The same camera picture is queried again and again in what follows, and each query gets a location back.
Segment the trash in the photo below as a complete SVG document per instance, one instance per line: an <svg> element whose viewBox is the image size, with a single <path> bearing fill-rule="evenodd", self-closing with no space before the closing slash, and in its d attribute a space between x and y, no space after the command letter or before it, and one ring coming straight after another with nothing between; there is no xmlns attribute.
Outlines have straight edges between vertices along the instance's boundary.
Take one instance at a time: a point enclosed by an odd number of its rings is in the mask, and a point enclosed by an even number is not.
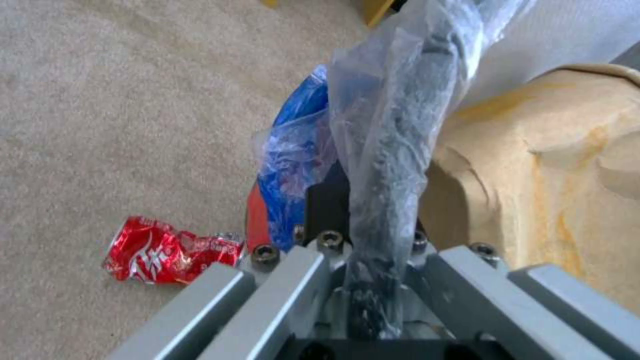
<svg viewBox="0 0 640 360"><path fill-rule="evenodd" d="M307 188L322 181L337 160L327 106L326 68L320 65L285 101L273 127L252 140L260 158L257 185L267 210L269 237L284 251L293 246L296 225L304 223ZM255 206L256 199L250 200ZM247 220L256 225L254 219ZM247 233L262 231L249 228ZM262 237L248 241L263 243Z"/></svg>
<svg viewBox="0 0 640 360"><path fill-rule="evenodd" d="M116 233L102 267L123 281L188 284L212 263L235 266L243 251L234 233L197 236L145 217L129 217Z"/></svg>
<svg viewBox="0 0 640 360"><path fill-rule="evenodd" d="M445 116L504 28L535 0L413 0L328 67L330 126L351 186L347 334L398 338L401 282Z"/></svg>

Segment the yellow object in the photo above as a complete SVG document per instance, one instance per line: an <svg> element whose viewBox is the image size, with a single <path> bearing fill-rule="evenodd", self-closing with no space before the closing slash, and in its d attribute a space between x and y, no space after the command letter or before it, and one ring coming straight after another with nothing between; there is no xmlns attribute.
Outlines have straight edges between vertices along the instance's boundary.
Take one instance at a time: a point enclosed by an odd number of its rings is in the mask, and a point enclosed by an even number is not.
<svg viewBox="0 0 640 360"><path fill-rule="evenodd" d="M394 0L362 0L364 9L364 22L370 28L378 25L382 16L394 3Z"/></svg>
<svg viewBox="0 0 640 360"><path fill-rule="evenodd" d="M272 9L278 6L278 0L261 0L261 1L263 4L265 4L266 6Z"/></svg>

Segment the red object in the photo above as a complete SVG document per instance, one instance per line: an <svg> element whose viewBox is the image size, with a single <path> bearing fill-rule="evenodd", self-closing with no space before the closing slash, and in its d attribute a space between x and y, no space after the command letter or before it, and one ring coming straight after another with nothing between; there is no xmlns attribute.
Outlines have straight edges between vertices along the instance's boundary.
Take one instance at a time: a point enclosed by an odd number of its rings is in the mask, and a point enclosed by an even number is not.
<svg viewBox="0 0 640 360"><path fill-rule="evenodd" d="M258 245L270 244L267 206L258 184L254 184L246 201L246 246L249 253Z"/></svg>
<svg viewBox="0 0 640 360"><path fill-rule="evenodd" d="M188 284L212 263L235 266L242 249L237 234L199 237L157 220L129 217L111 242L102 267L121 281Z"/></svg>

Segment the yellow stain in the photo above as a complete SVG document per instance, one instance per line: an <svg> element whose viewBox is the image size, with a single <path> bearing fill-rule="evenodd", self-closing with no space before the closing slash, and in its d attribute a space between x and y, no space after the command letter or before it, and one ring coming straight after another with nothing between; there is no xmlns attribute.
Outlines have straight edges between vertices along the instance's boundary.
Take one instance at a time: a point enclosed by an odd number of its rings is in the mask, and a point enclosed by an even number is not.
<svg viewBox="0 0 640 360"><path fill-rule="evenodd" d="M572 83L531 83L518 90L493 97L478 105L462 109L453 114L453 117L470 122L483 122L500 120L513 113L523 103L536 98L536 94L547 90L556 90L572 87Z"/></svg>

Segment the gray metal bar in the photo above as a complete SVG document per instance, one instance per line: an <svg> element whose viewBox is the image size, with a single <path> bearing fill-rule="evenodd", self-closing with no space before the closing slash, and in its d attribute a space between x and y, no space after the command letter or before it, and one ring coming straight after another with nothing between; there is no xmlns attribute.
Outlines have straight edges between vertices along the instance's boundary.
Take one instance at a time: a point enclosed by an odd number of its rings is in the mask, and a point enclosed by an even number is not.
<svg viewBox="0 0 640 360"><path fill-rule="evenodd" d="M467 247L430 255L424 278L427 304L458 339L488 333L517 359L609 358Z"/></svg>
<svg viewBox="0 0 640 360"><path fill-rule="evenodd" d="M615 359L640 359L640 320L555 265L511 272L509 280Z"/></svg>
<svg viewBox="0 0 640 360"><path fill-rule="evenodd" d="M199 359L274 359L290 335L311 332L329 280L321 253L294 247Z"/></svg>
<svg viewBox="0 0 640 360"><path fill-rule="evenodd" d="M251 275L213 264L108 359L195 358L254 289Z"/></svg>

